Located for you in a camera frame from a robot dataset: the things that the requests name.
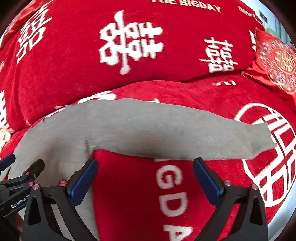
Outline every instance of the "metal pivot bolt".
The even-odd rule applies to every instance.
[[[60,182],[59,182],[59,185],[60,185],[61,187],[64,187],[64,186],[67,185],[67,181],[65,181],[65,180],[60,181]]]
[[[34,186],[33,186],[33,189],[34,190],[37,190],[39,188],[39,185],[38,184],[35,184]]]
[[[229,187],[232,185],[232,182],[230,180],[225,180],[224,184]]]
[[[256,184],[252,184],[251,186],[254,190],[258,190],[258,186]]]

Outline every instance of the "white letter a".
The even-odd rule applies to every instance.
[[[170,241],[181,241],[192,233],[192,227],[164,225],[163,230],[169,232]]]

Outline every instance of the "gray sleeve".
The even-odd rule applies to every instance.
[[[207,111],[135,99],[93,100],[66,106],[30,129],[15,149],[9,178],[20,176],[41,158],[45,170],[36,182],[56,185],[79,170],[95,149],[139,157],[215,160],[251,159],[275,146],[266,124],[247,125]],[[97,236],[91,205],[89,191],[77,211]],[[58,221],[66,234],[60,216]]]

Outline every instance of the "gray fabric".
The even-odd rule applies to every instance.
[[[41,158],[45,170],[36,182],[56,185],[79,170],[95,149],[139,157],[215,160],[252,159],[275,147],[267,124],[247,125],[207,111],[135,99],[96,100],[66,106],[30,129],[15,149],[17,161],[9,178],[20,176]],[[96,234],[88,197],[77,209]]]

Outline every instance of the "blue gripper pad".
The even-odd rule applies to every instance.
[[[80,177],[78,176],[78,180],[70,190],[70,202],[73,207],[82,203],[87,191],[98,173],[98,169],[98,161],[95,158],[92,158],[88,160],[80,171],[78,171]]]
[[[193,172],[209,203],[219,207],[221,203],[220,196],[224,192],[222,180],[215,172],[208,168],[201,158],[196,158],[193,161]]]
[[[3,160],[0,161],[0,172],[4,171],[14,162],[15,162],[14,154],[10,154],[7,157],[5,157]]]

